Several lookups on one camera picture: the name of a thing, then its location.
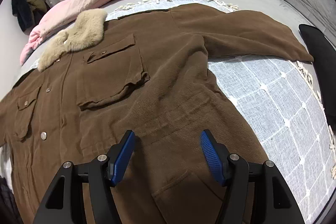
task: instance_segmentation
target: wall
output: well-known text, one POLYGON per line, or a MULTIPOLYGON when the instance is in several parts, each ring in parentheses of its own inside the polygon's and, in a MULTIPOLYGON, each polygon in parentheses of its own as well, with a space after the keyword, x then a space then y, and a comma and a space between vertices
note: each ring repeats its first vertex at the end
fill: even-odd
POLYGON ((11 0, 3 0, 0 4, 0 100, 13 85, 20 68, 19 57, 28 37, 12 15, 11 0))

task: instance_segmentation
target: silver bolt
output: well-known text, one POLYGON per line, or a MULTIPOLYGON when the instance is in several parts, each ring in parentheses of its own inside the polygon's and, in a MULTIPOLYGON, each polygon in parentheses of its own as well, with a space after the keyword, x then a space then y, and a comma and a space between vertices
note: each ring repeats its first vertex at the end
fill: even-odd
POLYGON ((107 156, 105 155, 105 154, 102 154, 102 155, 99 155, 98 156, 98 160, 99 161, 104 161, 104 160, 106 160, 107 159, 107 156))
POLYGON ((239 156, 237 154, 231 154, 230 159, 232 160, 239 160, 239 156))
POLYGON ((69 168, 71 166, 71 162, 70 161, 66 161, 65 163, 63 163, 63 167, 64 168, 69 168))
POLYGON ((273 167, 273 166, 274 166, 274 162, 271 161, 271 160, 267 160, 267 161, 266 161, 266 165, 267 165, 268 167, 273 167))

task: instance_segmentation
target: brown cloth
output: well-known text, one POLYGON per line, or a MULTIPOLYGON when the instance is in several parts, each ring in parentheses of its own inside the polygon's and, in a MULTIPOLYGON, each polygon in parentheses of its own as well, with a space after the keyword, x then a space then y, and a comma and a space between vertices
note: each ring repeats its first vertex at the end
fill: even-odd
MULTIPOLYGON (((249 10, 225 14, 188 4, 111 20, 105 30, 100 44, 32 71, 0 103, 0 145, 12 148, 24 223, 62 163, 91 161, 127 129, 138 136, 135 152, 112 189, 122 222, 215 223, 224 189, 206 165, 201 131, 210 129, 247 161, 267 157, 217 86, 208 57, 313 58, 288 27, 249 10)), ((89 205, 86 194, 91 224, 89 205)))

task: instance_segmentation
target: faux fur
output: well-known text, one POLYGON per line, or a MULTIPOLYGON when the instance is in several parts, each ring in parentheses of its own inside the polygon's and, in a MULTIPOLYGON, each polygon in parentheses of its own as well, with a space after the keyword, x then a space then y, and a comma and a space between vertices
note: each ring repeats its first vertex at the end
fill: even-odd
POLYGON ((92 9, 81 12, 73 28, 60 31, 47 46, 39 60, 37 69, 42 72, 51 66, 62 54, 80 51, 100 43, 104 36, 104 22, 107 12, 92 9))

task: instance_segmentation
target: blue gripper pad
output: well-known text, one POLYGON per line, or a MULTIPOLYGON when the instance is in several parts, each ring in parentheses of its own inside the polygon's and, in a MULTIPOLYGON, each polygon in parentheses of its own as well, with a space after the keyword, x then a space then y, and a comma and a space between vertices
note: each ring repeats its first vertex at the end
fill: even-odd
POLYGON ((223 165, 205 131, 201 133, 201 147, 209 169, 216 181, 224 185, 223 165))
POLYGON ((117 185, 117 183, 123 179, 129 160, 133 153, 134 146, 135 133, 132 131, 128 136, 122 150, 120 151, 117 160, 115 161, 113 177, 111 178, 111 181, 114 185, 117 185))

